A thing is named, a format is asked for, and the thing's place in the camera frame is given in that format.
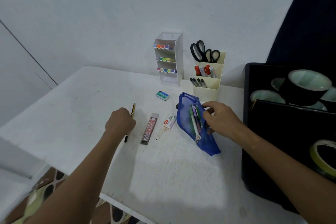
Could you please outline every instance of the marker holder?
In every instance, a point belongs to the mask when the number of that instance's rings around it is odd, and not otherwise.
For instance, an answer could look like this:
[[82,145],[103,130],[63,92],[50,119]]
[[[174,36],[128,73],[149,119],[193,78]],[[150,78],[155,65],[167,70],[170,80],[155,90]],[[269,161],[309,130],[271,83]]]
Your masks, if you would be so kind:
[[170,58],[175,62],[157,61],[157,67],[163,69],[174,69],[175,73],[159,72],[161,84],[165,86],[179,87],[183,78],[183,47],[182,33],[163,32],[155,39],[154,44],[169,45],[173,50],[154,49],[158,58]]
[[217,63],[207,63],[207,62],[199,62],[198,66],[205,67],[206,65],[210,65],[215,69],[217,78],[210,78],[206,76],[196,76],[195,79],[198,78],[203,79],[207,85],[207,88],[203,87],[192,87],[193,95],[198,97],[200,101],[208,102],[208,101],[217,101],[219,86],[222,80],[222,73],[224,67],[226,52],[220,52],[220,57],[217,60]]

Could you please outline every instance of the yellow pencil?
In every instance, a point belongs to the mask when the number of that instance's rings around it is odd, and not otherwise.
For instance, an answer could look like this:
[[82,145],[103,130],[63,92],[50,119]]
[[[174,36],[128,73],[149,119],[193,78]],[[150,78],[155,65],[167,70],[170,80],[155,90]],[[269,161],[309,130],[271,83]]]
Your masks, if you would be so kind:
[[[132,108],[132,112],[131,112],[131,118],[132,118],[132,119],[133,119],[134,111],[135,111],[135,103],[133,104],[133,108]],[[128,138],[128,134],[126,134],[126,136],[125,136],[125,141],[124,141],[124,143],[127,142],[127,138]]]

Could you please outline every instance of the hand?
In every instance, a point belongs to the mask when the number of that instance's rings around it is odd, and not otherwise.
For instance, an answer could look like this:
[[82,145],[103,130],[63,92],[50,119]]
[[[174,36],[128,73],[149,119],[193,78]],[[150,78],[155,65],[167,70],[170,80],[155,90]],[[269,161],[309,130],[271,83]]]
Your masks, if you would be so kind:
[[203,117],[211,128],[208,131],[208,134],[215,131],[220,135],[235,141],[239,132],[246,128],[246,126],[233,112],[231,107],[214,101],[204,103],[202,106],[204,108],[210,107],[208,110],[203,112]]
[[126,108],[119,108],[113,111],[110,118],[106,122],[104,135],[110,137],[123,137],[130,133],[137,122],[131,118],[130,113]]

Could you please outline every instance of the black tray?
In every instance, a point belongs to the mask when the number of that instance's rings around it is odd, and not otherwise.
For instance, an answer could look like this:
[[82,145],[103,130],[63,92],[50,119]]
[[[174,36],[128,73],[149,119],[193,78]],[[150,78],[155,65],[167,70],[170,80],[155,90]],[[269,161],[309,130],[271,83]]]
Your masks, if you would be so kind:
[[[321,139],[336,141],[336,114],[262,100],[252,105],[250,100],[255,90],[277,92],[271,86],[272,79],[286,77],[292,70],[264,63],[246,64],[243,122],[260,137],[314,170],[309,147]],[[248,191],[298,213],[281,189],[244,150],[241,177]]]

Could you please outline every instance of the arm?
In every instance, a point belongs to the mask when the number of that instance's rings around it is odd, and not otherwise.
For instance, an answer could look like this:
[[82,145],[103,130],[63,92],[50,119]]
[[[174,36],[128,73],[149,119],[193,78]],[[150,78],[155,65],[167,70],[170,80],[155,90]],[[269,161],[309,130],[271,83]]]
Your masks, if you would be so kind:
[[335,223],[336,185],[248,129],[225,104],[207,102],[203,113],[211,127],[240,145],[286,194],[311,224]]
[[127,109],[112,112],[97,145],[27,224],[90,223],[116,148],[135,125]]

